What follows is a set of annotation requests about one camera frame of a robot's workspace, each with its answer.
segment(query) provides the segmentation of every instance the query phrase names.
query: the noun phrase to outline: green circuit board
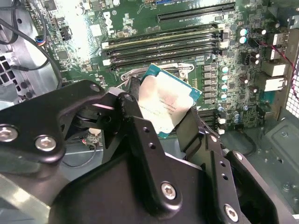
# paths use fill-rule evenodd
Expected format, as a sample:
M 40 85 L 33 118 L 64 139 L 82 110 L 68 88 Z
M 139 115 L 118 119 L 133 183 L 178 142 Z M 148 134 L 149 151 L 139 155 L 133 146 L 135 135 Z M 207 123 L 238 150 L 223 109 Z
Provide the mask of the green circuit board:
M 187 72 L 182 79 L 203 92 L 195 105 L 199 110 L 221 104 L 229 126 L 234 123 L 235 111 L 246 127 L 258 125 L 259 94 L 252 93 L 248 86 L 254 83 L 260 65 L 244 65 L 242 54 L 256 49 L 241 43 L 240 29 L 247 30 L 247 39 L 263 39 L 254 32 L 267 24 L 267 4 L 263 0 L 42 0 L 39 7 L 48 28 L 44 47 L 60 66 L 64 84 L 89 79 L 108 89 L 121 84 L 122 75 L 147 68 L 151 62 L 164 66 L 180 63 L 185 66 L 169 72 L 178 77 L 182 71 Z M 36 11 L 30 11 L 41 33 Z M 209 30 L 219 33 L 218 42 L 207 37 L 202 40 L 205 45 L 198 47 L 200 42 L 188 39 L 188 33 L 205 36 Z M 155 45 L 142 49 L 155 38 Z M 175 45 L 178 40 L 182 47 Z M 229 69 L 225 81 L 221 78 L 223 66 Z M 244 85 L 240 76 L 249 83 Z M 221 89 L 223 84 L 227 86 L 225 91 Z

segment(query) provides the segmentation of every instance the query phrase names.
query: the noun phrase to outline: ram slot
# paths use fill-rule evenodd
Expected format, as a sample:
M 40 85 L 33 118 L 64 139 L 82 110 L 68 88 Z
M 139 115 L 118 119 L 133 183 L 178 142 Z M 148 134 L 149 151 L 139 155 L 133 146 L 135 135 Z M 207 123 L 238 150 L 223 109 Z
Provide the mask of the ram slot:
M 216 28 L 216 27 L 217 27 L 217 24 L 205 24 L 205 25 L 186 27 L 186 28 L 161 30 L 161 31 L 157 31 L 157 32 L 154 32 L 154 33 L 134 35 L 134 36 L 123 37 L 123 38 L 119 38 L 119 39 L 111 39 L 111 40 L 106 41 L 106 44 L 108 44 L 109 46 L 110 45 L 117 45 L 117 44 L 121 44 L 121 43 L 141 41 L 141 40 L 144 40 L 144 39 L 157 38 L 157 37 L 161 37 L 161 36 L 191 33 L 191 32 L 195 32 L 195 31 L 200 31 L 200 30 L 209 29 L 209 28 Z
M 223 15 L 224 13 L 233 12 L 235 10 L 235 3 L 220 4 L 212 7 L 202 7 L 199 9 L 189 9 L 178 11 L 174 13 L 158 14 L 158 22 L 177 22 L 181 20 L 188 20 L 199 18 L 204 15 Z
M 110 69 L 111 70 L 117 70 L 121 68 L 126 68 L 130 66 L 136 66 L 136 65 L 144 65 L 148 66 L 150 63 L 163 63 L 165 61 L 177 61 L 181 59 L 191 58 L 195 56 L 202 56 L 206 54 L 215 54 L 215 52 L 218 51 L 218 49 L 215 48 L 207 48 L 206 50 L 202 51 L 193 51 L 193 52 L 187 52 L 184 54 L 178 54 L 178 55 L 167 55 L 167 56 L 159 56 L 159 57 L 152 57 L 142 60 L 136 60 L 136 61 L 126 61 L 119 63 L 111 62 Z
M 118 55 L 114 57 L 116 60 L 121 60 L 121 59 L 134 59 L 134 58 L 139 58 L 139 57 L 152 57 L 153 55 L 159 54 L 159 55 L 167 55 L 167 54 L 180 54 L 182 52 L 188 51 L 189 49 L 205 49 L 206 47 L 215 47 L 215 43 L 213 42 L 200 42 L 200 43 L 192 43 L 191 46 L 190 44 L 186 45 L 180 45 L 180 46 L 175 46 L 175 47 L 168 47 L 164 49 L 153 49 L 153 50 L 147 50 L 144 52 L 131 52 L 130 54 L 126 55 Z
M 160 36 L 160 37 L 151 38 L 151 39 L 138 40 L 138 41 L 134 41 L 134 42 L 124 42 L 124 43 L 118 43 L 118 44 L 114 44 L 114 45 L 109 45 L 108 42 L 103 42 L 102 48 L 104 50 L 119 49 L 119 48 L 127 47 L 127 46 L 132 47 L 132 46 L 138 46 L 138 45 L 148 44 L 148 43 L 152 43 L 152 42 L 164 42 L 169 39 L 183 38 L 183 37 L 189 37 L 189 36 L 193 36 L 193 35 L 204 35 L 204 34 L 209 34 L 209 33 L 213 33 L 213 32 L 219 32 L 219 29 L 208 28 L 208 29 L 204 29 L 204 30 L 197 30 L 194 32 L 186 32 L 186 33 L 174 34 L 174 35 L 170 35 L 170 36 Z
M 200 46 L 205 43 L 216 43 L 219 42 L 219 39 L 210 37 L 210 38 L 204 38 L 204 39 L 190 39 L 190 40 L 183 40 L 179 42 L 170 42 L 170 43 L 161 43 L 161 44 L 155 44 L 153 46 L 148 46 L 148 47 L 138 47 L 135 49 L 129 49 L 129 50 L 123 50 L 123 51 L 116 51 L 113 52 L 112 54 L 107 53 L 107 57 L 123 57 L 123 56 L 138 56 L 141 54 L 147 54 L 147 53 L 155 53 L 155 52 L 162 52 L 168 49 L 176 49 L 176 48 L 187 48 L 192 45 L 192 47 L 195 46 Z

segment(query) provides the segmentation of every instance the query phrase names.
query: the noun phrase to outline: motherboard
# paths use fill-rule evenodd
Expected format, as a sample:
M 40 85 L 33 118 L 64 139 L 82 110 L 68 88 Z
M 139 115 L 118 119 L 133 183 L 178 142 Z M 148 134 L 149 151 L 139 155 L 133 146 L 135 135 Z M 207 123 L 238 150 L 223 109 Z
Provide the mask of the motherboard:
M 89 79 L 108 89 L 142 77 L 154 63 L 202 91 L 194 106 L 219 133 L 240 123 L 259 125 L 259 105 L 267 100 L 256 84 L 267 54 L 258 44 L 268 32 L 264 0 L 36 3 L 47 23 L 44 48 L 65 85 Z M 30 5 L 28 10 L 41 34 L 38 14 Z M 275 59 L 271 50 L 269 57 Z

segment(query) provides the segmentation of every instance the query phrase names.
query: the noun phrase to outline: screw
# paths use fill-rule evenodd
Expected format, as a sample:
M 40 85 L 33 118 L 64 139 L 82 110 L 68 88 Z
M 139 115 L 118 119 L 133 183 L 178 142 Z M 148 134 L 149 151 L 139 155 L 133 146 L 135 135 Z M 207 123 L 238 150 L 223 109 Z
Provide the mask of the screw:
M 280 136 L 282 138 L 286 138 L 286 137 L 288 137 L 288 132 L 282 132 L 282 133 L 280 133 Z
M 299 198 L 297 198 L 297 197 L 293 197 L 293 200 L 294 200 L 294 202 L 295 202 L 296 204 L 299 203 Z
M 10 142 L 18 137 L 18 132 L 13 127 L 0 127 L 0 141 Z
M 36 148 L 49 152 L 56 147 L 56 141 L 50 136 L 42 136 L 36 140 Z
M 235 153 L 239 160 L 243 160 L 243 157 L 239 153 Z
M 224 210 L 227 216 L 233 221 L 233 222 L 238 222 L 239 217 L 236 211 L 230 206 L 229 204 L 224 205 Z
M 211 139 L 213 140 L 213 142 L 217 141 L 217 139 L 214 136 L 212 136 L 212 135 L 211 135 Z
M 12 62 L 17 62 L 17 58 L 15 56 L 11 57 Z
M 290 189 L 291 189 L 291 185 L 289 183 L 285 183 L 283 186 L 282 186 L 283 190 L 285 192 L 289 192 Z
M 174 187 L 169 183 L 162 183 L 161 185 L 162 193 L 165 197 L 167 197 L 169 200 L 173 200 L 176 197 L 176 190 Z

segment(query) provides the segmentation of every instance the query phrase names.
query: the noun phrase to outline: chip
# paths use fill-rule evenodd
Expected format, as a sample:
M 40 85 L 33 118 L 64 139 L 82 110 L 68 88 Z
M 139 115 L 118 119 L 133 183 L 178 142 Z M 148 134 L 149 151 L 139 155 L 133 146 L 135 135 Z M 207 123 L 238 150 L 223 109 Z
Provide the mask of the chip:
M 45 3 L 45 8 L 46 8 L 48 11 L 53 11 L 53 10 L 56 10 L 56 9 L 57 9 L 57 6 L 56 6 L 54 0 L 46 0 L 44 3 Z
M 67 55 L 66 50 L 62 50 L 62 51 L 57 52 L 57 55 L 58 55 L 58 58 L 60 60 L 65 60 L 65 59 L 69 58 L 69 56 Z

